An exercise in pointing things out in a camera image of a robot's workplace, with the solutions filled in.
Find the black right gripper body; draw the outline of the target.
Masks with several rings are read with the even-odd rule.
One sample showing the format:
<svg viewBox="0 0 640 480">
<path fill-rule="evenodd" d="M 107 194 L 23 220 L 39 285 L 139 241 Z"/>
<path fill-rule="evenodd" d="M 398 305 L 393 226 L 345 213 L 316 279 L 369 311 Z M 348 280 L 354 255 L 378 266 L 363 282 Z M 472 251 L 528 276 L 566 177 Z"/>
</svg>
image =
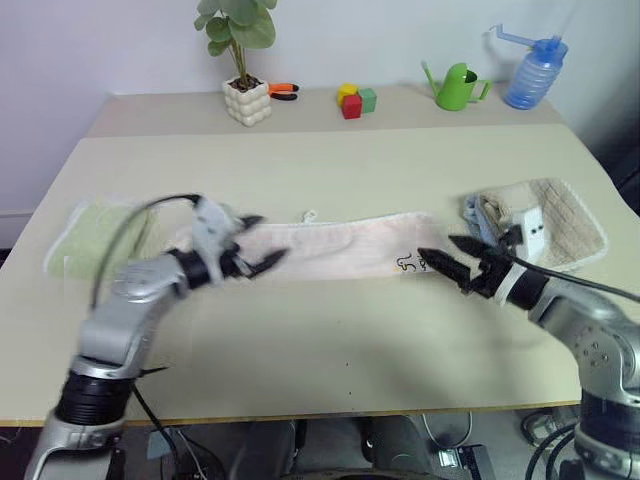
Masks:
<svg viewBox="0 0 640 480">
<path fill-rule="evenodd" d="M 483 297 L 495 297 L 502 288 L 502 294 L 508 295 L 522 275 L 522 267 L 518 266 L 501 247 L 487 245 L 486 257 L 478 259 L 480 273 L 471 277 L 468 288 L 460 289 L 465 294 L 477 293 Z"/>
</svg>

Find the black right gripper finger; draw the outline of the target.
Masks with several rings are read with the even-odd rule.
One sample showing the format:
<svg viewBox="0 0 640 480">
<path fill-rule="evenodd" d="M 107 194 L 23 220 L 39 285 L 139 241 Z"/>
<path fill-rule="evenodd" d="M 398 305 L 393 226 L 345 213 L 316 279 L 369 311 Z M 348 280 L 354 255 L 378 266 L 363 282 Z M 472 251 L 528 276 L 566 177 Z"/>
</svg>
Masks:
<svg viewBox="0 0 640 480">
<path fill-rule="evenodd" d="M 449 240 L 462 252 L 477 259 L 484 259 L 488 245 L 468 235 L 449 235 Z"/>
<path fill-rule="evenodd" d="M 418 254 L 432 270 L 454 281 L 459 288 L 469 287 L 471 269 L 448 253 L 439 249 L 419 248 Z"/>
</svg>

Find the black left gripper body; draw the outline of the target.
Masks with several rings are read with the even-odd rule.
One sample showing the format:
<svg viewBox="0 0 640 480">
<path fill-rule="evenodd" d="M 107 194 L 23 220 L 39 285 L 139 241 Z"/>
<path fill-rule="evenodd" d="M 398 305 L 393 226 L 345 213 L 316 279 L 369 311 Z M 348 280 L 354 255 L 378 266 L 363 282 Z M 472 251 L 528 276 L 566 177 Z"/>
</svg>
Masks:
<svg viewBox="0 0 640 480">
<path fill-rule="evenodd" d="M 240 256 L 241 247 L 232 243 L 219 258 L 220 271 L 224 279 L 253 278 L 255 268 Z"/>
</svg>

